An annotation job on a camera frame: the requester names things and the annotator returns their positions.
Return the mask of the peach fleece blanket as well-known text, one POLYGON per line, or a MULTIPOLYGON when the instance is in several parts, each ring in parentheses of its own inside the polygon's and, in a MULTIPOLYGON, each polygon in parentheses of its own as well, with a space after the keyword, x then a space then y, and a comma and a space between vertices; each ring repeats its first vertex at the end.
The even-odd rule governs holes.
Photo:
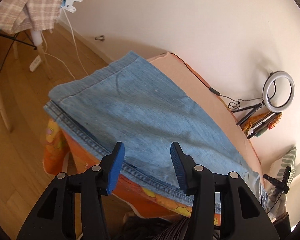
POLYGON ((251 142, 239 126, 224 101, 209 90, 209 85, 188 64, 172 53, 148 59, 195 101, 222 129, 250 168, 262 175, 261 162, 251 142))

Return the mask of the light blue denim pants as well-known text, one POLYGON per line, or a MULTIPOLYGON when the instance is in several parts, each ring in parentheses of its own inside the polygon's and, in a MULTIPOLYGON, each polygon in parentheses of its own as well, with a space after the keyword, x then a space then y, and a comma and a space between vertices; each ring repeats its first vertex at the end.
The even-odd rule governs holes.
POLYGON ((179 188, 170 156, 178 142, 218 174, 237 172, 262 206, 262 175, 253 171, 213 119, 148 60, 134 52, 80 80, 57 85, 44 107, 51 117, 44 168, 61 171, 66 154, 84 172, 125 145, 114 194, 145 218, 189 216, 193 199, 179 188))

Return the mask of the white power strip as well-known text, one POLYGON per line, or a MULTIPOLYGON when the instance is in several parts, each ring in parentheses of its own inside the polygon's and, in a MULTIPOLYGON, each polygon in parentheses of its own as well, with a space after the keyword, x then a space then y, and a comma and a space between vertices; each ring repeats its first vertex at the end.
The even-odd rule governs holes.
POLYGON ((30 72, 34 72, 41 63, 42 63, 41 57, 39 55, 36 56, 36 58, 30 64, 30 67, 29 67, 30 72))

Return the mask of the plaid pink cloth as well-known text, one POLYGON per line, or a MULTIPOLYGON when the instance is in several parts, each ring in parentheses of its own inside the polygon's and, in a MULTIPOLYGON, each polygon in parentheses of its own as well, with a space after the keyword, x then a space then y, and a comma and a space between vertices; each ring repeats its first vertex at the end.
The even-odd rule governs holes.
POLYGON ((0 29, 12 35, 32 29, 53 29, 63 0, 2 0, 0 29))

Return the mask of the orange floral scarf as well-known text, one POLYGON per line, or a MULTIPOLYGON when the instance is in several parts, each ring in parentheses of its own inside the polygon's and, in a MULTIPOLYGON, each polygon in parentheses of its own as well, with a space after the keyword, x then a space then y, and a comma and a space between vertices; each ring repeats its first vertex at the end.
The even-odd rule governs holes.
POLYGON ((252 116, 249 117, 248 120, 241 125, 241 129, 243 132, 248 132, 253 127, 257 127, 261 124, 265 124, 269 129, 272 129, 280 122, 281 117, 282 112, 266 112, 256 116, 252 116))

